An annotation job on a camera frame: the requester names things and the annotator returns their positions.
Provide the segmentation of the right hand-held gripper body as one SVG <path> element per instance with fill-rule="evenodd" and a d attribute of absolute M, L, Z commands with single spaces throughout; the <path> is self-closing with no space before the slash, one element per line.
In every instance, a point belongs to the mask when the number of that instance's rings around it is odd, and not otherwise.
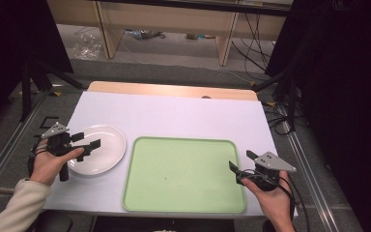
<path fill-rule="evenodd" d="M 272 152 L 258 156 L 254 160 L 255 168 L 253 170 L 244 170 L 236 174 L 236 182 L 240 185 L 241 179 L 248 179 L 255 183 L 256 186 L 263 191 L 272 191 L 279 184 L 279 172 L 281 170 L 287 172 L 296 172 L 297 169 L 287 161 L 281 159 Z"/>

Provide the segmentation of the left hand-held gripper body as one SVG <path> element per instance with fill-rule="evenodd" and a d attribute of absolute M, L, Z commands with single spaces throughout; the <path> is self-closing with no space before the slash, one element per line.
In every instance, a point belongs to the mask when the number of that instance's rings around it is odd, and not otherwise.
<path fill-rule="evenodd" d="M 41 136 L 41 139 L 47 140 L 46 151 L 56 157 L 61 157 L 68 152 L 79 148 L 72 147 L 71 143 L 72 135 L 69 134 L 69 129 L 56 122 Z M 69 179 L 69 168 L 68 163 L 64 164 L 60 172 L 58 173 L 61 182 L 66 182 Z"/>

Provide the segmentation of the white round plate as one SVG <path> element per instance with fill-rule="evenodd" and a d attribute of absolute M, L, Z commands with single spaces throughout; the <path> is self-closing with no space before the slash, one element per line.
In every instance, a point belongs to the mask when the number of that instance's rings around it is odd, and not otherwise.
<path fill-rule="evenodd" d="M 100 146 L 94 149 L 83 161 L 72 159 L 68 167 L 81 175 L 97 175 L 114 167 L 124 156 L 126 151 L 126 139 L 116 128 L 107 125 L 91 126 L 83 130 L 84 138 L 73 142 L 73 146 L 90 144 L 100 140 Z"/>

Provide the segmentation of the person's left hand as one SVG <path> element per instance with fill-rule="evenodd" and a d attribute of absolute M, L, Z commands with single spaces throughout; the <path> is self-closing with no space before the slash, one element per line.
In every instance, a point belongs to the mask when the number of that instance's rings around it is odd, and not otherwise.
<path fill-rule="evenodd" d="M 38 145 L 38 149 L 36 150 L 37 154 L 34 161 L 34 168 L 30 180 L 51 186 L 63 165 L 69 160 L 79 157 L 83 153 L 84 149 L 76 148 L 61 157 L 56 157 L 47 152 L 45 149 L 46 144 L 47 140 L 43 140 Z"/>

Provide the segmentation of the person's right hand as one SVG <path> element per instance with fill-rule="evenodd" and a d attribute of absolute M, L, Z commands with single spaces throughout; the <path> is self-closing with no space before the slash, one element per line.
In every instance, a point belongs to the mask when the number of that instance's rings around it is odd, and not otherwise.
<path fill-rule="evenodd" d="M 291 220 L 290 197 L 281 188 L 262 191 L 248 179 L 242 179 L 242 183 L 256 196 L 276 232 L 296 232 Z"/>

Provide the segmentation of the light green tray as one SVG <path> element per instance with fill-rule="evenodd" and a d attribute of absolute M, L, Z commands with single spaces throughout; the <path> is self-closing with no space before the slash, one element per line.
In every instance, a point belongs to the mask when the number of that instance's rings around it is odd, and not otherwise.
<path fill-rule="evenodd" d="M 131 212 L 238 214 L 243 188 L 229 140 L 139 137 L 130 157 L 123 206 Z"/>

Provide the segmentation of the black metal stand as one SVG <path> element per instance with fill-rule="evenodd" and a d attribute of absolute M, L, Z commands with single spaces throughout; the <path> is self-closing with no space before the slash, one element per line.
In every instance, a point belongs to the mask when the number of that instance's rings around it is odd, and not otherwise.
<path fill-rule="evenodd" d="M 22 91 L 22 115 L 20 121 L 23 122 L 32 112 L 32 90 L 31 83 L 34 83 L 39 91 L 53 93 L 52 83 L 47 75 L 54 74 L 61 80 L 66 81 L 71 86 L 77 89 L 87 89 L 83 83 L 73 79 L 69 75 L 61 72 L 54 67 L 48 65 L 42 60 L 27 60 L 24 63 L 21 78 Z"/>
<path fill-rule="evenodd" d="M 295 131 L 295 110 L 296 110 L 296 100 L 297 100 L 297 88 L 296 81 L 294 77 L 288 72 L 284 71 L 277 74 L 274 77 L 271 77 L 265 82 L 253 86 L 252 90 L 254 92 L 260 92 L 272 84 L 276 83 L 276 89 L 273 92 L 273 98 L 278 102 L 283 98 L 287 98 L 288 101 L 288 111 L 285 116 L 285 120 L 289 126 L 289 132 Z"/>

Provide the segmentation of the white table sheet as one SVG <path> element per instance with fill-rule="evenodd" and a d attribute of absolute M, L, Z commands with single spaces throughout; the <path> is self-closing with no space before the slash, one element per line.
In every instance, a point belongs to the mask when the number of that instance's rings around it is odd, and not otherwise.
<path fill-rule="evenodd" d="M 124 208 L 130 157 L 139 137 L 229 140 L 236 145 L 240 170 L 255 163 L 246 156 L 250 150 L 261 156 L 276 151 L 263 106 L 259 101 L 233 101 L 151 95 L 85 92 L 68 123 L 72 133 L 96 125 L 118 129 L 126 139 L 122 159 L 97 175 L 70 170 L 66 182 L 57 180 L 46 200 L 46 208 L 97 216 L 142 218 L 248 218 L 262 214 L 258 200 L 247 188 L 246 207 L 238 214 L 147 213 Z"/>

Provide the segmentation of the black stool seat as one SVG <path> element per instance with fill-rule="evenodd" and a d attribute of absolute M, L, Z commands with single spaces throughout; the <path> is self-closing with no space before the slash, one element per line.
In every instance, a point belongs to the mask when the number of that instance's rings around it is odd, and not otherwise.
<path fill-rule="evenodd" d="M 67 214 L 46 210 L 39 214 L 26 232 L 70 232 L 72 226 L 73 221 Z"/>

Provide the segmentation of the light wooden table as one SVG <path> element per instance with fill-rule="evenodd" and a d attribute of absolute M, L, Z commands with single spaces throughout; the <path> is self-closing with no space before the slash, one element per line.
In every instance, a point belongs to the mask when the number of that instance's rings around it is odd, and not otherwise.
<path fill-rule="evenodd" d="M 257 94 L 251 90 L 111 81 L 93 81 L 89 85 L 88 91 L 134 95 L 187 97 L 198 99 L 238 101 L 258 100 Z"/>

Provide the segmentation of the clear plastic bag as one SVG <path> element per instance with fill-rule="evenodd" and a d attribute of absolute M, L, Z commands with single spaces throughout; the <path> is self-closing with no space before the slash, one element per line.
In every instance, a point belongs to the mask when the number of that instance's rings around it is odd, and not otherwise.
<path fill-rule="evenodd" d="M 97 60 L 100 56 L 101 43 L 91 33 L 80 35 L 79 41 L 73 46 L 73 57 L 81 60 Z"/>

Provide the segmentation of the black curtain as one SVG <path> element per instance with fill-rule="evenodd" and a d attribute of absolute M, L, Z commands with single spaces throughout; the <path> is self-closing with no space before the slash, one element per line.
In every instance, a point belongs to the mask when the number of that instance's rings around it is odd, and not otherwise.
<path fill-rule="evenodd" d="M 72 71 L 47 0 L 0 0 L 0 109 L 29 60 Z"/>
<path fill-rule="evenodd" d="M 371 232 L 371 0 L 334 0 L 296 77 L 306 118 L 363 232 Z"/>

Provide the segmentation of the crumpled blue plastic wrap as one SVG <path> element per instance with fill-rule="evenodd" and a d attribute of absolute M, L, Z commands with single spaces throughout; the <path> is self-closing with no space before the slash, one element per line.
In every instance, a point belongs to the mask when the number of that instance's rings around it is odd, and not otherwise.
<path fill-rule="evenodd" d="M 164 32 L 159 31 L 147 31 L 147 30 L 126 30 L 124 32 L 126 36 L 133 37 L 137 40 L 148 40 L 153 38 L 165 39 L 166 35 Z"/>

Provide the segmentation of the wooden shelf unit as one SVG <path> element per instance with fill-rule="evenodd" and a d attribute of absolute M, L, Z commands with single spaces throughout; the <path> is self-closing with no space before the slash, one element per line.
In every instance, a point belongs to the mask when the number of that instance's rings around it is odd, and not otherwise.
<path fill-rule="evenodd" d="M 231 40 L 250 39 L 254 30 L 260 41 L 276 41 L 285 23 L 284 16 L 212 12 L 107 3 L 90 0 L 46 0 L 58 24 L 92 26 L 100 29 L 105 56 L 115 56 L 125 29 L 214 36 L 219 64 L 227 63 Z"/>

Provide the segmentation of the metal floor rail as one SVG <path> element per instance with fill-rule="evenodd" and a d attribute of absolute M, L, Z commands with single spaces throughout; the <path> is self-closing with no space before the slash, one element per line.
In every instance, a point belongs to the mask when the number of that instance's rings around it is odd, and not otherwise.
<path fill-rule="evenodd" d="M 28 130 L 30 127 L 31 122 L 34 120 L 37 111 L 41 107 L 42 103 L 46 99 L 46 94 L 43 92 L 40 92 L 37 94 L 35 101 L 32 103 L 32 109 L 31 112 L 16 125 L 16 128 L 11 133 L 11 136 L 3 149 L 0 152 L 0 174 L 6 167 L 7 163 L 11 159 L 14 150 L 17 148 L 19 142 L 24 136 L 24 133 Z"/>
<path fill-rule="evenodd" d="M 322 189 L 317 183 L 315 174 L 312 171 L 305 152 L 302 149 L 297 133 L 294 131 L 294 126 L 289 124 L 288 121 L 285 121 L 283 123 L 283 128 L 287 132 L 288 139 L 294 151 L 296 160 L 299 163 L 299 170 L 301 171 L 303 179 L 308 186 L 310 195 L 314 201 L 316 210 L 321 218 L 325 230 L 327 232 L 339 232 L 339 228 L 334 215 L 328 205 L 325 196 L 322 193 Z"/>

